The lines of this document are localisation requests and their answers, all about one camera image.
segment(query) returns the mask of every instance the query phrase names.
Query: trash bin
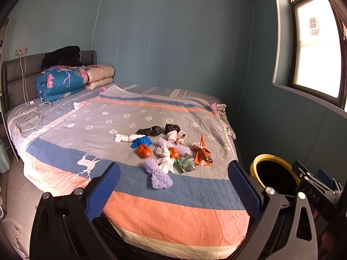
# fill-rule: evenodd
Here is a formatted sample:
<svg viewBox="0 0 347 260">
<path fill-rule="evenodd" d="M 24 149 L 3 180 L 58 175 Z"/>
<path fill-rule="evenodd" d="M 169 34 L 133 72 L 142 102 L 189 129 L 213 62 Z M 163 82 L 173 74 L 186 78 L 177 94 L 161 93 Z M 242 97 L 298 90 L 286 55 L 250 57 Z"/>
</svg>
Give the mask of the trash bin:
<svg viewBox="0 0 347 260">
<path fill-rule="evenodd" d="M 263 187 L 272 187 L 280 194 L 294 196 L 300 183 L 291 165 L 271 154 L 258 155 L 250 165 L 250 173 Z"/>
<path fill-rule="evenodd" d="M 4 137 L 0 138 L 0 173 L 3 174 L 10 169 L 11 163 L 8 158 Z"/>
</svg>

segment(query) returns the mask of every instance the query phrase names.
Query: blue wall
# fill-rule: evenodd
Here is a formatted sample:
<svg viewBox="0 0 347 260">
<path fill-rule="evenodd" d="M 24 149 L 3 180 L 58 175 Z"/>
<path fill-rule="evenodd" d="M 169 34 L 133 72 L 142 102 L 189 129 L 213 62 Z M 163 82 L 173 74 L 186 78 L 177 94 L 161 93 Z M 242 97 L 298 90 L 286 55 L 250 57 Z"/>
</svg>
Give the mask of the blue wall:
<svg viewBox="0 0 347 260">
<path fill-rule="evenodd" d="M 299 160 L 313 173 L 323 167 L 344 184 L 347 120 L 271 84 L 276 46 L 276 0 L 255 0 L 249 70 L 235 123 L 245 168 L 257 155 L 270 153 L 289 163 Z"/>
<path fill-rule="evenodd" d="M 252 0 L 102 0 L 98 62 L 116 69 L 116 82 L 220 97 L 233 117 L 249 60 L 252 7 Z"/>
<path fill-rule="evenodd" d="M 16 49 L 27 55 L 77 45 L 90 50 L 100 0 L 20 0 L 11 11 L 4 40 L 3 59 Z"/>
</svg>

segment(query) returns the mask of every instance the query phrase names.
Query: bed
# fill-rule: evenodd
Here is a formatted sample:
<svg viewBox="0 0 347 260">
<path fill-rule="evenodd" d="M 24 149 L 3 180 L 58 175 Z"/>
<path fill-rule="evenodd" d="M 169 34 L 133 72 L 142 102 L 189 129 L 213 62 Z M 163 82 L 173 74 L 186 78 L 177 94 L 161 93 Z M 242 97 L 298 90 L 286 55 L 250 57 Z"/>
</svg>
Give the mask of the bed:
<svg viewBox="0 0 347 260">
<path fill-rule="evenodd" d="M 42 58 L 43 54 L 26 57 L 28 96 L 36 104 L 34 81 Z M 81 58 L 85 65 L 96 64 L 94 51 L 81 52 Z M 226 128 L 221 113 L 209 104 L 219 99 L 116 83 L 53 102 L 36 128 L 21 132 L 18 126 L 32 115 L 16 114 L 24 105 L 21 77 L 16 75 L 21 76 L 16 60 L 4 62 L 1 106 L 9 137 L 24 162 L 24 175 L 36 187 L 55 196 L 69 194 L 116 161 L 121 178 L 103 212 L 126 243 L 177 259 L 223 259 L 243 241 L 249 216 L 227 174 L 228 163 L 237 160 L 233 134 L 227 134 L 230 126 Z M 83 103 L 78 110 L 76 103 Z M 25 125 L 36 123 L 33 117 Z M 173 185 L 156 190 L 143 159 L 128 142 L 117 143 L 114 137 L 153 125 L 164 128 L 166 123 L 181 127 L 187 146 L 199 142 L 204 133 L 213 164 L 187 173 L 175 168 L 169 174 Z M 160 137 L 165 135 L 150 137 L 153 153 Z"/>
</svg>

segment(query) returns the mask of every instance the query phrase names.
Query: screw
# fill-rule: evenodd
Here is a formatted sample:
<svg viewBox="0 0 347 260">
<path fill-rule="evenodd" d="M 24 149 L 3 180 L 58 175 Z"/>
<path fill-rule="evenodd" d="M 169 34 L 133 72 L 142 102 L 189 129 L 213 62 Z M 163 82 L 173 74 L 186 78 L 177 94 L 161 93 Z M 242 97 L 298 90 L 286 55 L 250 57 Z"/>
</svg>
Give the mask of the screw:
<svg viewBox="0 0 347 260">
<path fill-rule="evenodd" d="M 83 193 L 83 189 L 81 187 L 78 187 L 74 190 L 74 194 L 81 195 Z"/>
<path fill-rule="evenodd" d="M 42 194 L 43 199 L 48 199 L 49 198 L 49 192 L 45 192 Z"/>
<path fill-rule="evenodd" d="M 305 199 L 306 198 L 306 194 L 304 194 L 303 192 L 298 192 L 298 197 L 301 199 Z"/>
<path fill-rule="evenodd" d="M 273 188 L 271 188 L 271 187 L 266 187 L 266 188 L 265 188 L 265 192 L 266 192 L 267 194 L 273 195 L 273 194 L 275 193 L 275 190 L 274 190 Z"/>
</svg>

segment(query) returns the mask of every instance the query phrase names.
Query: headboard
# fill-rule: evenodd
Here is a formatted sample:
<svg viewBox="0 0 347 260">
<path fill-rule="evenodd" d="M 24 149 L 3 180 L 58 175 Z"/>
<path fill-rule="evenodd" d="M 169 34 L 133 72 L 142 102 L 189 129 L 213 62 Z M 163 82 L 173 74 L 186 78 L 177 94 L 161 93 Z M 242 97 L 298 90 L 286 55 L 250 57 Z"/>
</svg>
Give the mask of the headboard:
<svg viewBox="0 0 347 260">
<path fill-rule="evenodd" d="M 38 98 L 35 84 L 36 78 L 41 73 L 44 55 L 45 53 L 21 57 L 23 71 L 25 65 L 24 61 L 26 62 L 25 80 L 29 101 Z M 85 66 L 96 64 L 97 53 L 93 50 L 81 51 L 81 62 Z M 24 103 L 22 70 L 20 68 L 19 58 L 3 62 L 1 74 L 1 91 L 3 99 L 1 105 L 5 115 L 10 109 Z"/>
</svg>

